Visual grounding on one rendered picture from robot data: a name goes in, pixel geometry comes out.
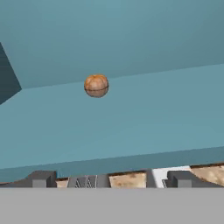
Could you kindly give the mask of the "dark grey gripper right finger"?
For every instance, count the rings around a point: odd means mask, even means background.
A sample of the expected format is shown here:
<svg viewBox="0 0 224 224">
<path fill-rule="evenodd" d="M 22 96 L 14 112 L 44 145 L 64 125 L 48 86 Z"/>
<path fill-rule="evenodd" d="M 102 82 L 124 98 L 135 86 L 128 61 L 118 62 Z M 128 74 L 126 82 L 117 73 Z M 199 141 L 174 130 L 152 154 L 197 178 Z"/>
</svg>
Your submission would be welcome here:
<svg viewBox="0 0 224 224">
<path fill-rule="evenodd" d="M 166 188 L 221 187 L 221 185 L 203 181 L 189 171 L 168 171 L 167 179 L 163 180 L 163 184 Z"/>
</svg>

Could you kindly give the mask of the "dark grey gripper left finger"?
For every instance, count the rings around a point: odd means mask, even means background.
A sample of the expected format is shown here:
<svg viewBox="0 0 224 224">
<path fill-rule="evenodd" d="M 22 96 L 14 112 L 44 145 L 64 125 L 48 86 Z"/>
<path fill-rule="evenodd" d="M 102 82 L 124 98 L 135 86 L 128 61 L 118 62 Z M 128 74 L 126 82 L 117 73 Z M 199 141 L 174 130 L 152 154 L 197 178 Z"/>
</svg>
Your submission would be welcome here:
<svg viewBox="0 0 224 224">
<path fill-rule="evenodd" d="M 56 171 L 34 171 L 26 178 L 20 179 L 15 182 L 0 184 L 0 188 L 12 188 L 12 187 L 35 187 L 35 188 L 47 188 L 56 187 Z"/>
</svg>

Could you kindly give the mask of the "teal open cabinet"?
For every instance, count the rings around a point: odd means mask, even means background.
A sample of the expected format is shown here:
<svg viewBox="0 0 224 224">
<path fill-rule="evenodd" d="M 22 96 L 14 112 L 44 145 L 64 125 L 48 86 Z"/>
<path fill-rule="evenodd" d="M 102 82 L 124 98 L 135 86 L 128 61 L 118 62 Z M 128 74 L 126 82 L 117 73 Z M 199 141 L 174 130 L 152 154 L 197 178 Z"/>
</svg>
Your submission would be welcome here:
<svg viewBox="0 0 224 224">
<path fill-rule="evenodd" d="M 0 44 L 1 182 L 224 161 L 224 0 L 0 0 Z"/>
</svg>

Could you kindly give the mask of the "white flat object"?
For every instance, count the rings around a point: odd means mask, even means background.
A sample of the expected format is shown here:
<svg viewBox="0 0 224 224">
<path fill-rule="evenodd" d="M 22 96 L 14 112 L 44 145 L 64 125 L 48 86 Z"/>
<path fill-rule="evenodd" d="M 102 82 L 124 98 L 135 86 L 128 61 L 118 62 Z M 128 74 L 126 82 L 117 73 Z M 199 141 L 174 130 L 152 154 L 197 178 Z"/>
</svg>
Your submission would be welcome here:
<svg viewBox="0 0 224 224">
<path fill-rule="evenodd" d="M 190 167 L 177 166 L 146 170 L 146 187 L 147 188 L 166 188 L 164 180 L 167 179 L 168 171 L 190 171 Z"/>
</svg>

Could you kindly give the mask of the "grey ribbed object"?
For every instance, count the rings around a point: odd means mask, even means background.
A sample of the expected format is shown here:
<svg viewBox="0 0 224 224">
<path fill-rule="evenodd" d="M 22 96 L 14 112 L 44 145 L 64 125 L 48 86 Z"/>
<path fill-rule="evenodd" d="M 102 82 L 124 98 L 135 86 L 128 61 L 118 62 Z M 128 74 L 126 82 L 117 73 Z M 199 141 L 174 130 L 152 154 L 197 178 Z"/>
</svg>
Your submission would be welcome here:
<svg viewBox="0 0 224 224">
<path fill-rule="evenodd" d="M 71 177 L 68 180 L 67 187 L 74 188 L 110 188 L 109 175 L 85 175 Z"/>
</svg>

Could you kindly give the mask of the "orange tangerine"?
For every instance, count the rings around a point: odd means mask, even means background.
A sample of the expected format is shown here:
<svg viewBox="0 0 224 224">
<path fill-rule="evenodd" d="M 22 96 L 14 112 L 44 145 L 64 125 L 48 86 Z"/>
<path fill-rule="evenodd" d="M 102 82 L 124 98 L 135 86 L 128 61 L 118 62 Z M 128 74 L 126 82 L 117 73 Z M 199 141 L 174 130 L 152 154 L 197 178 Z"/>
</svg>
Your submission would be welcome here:
<svg viewBox="0 0 224 224">
<path fill-rule="evenodd" d="M 109 81 L 103 74 L 91 74 L 84 82 L 84 89 L 89 96 L 101 98 L 109 91 Z"/>
</svg>

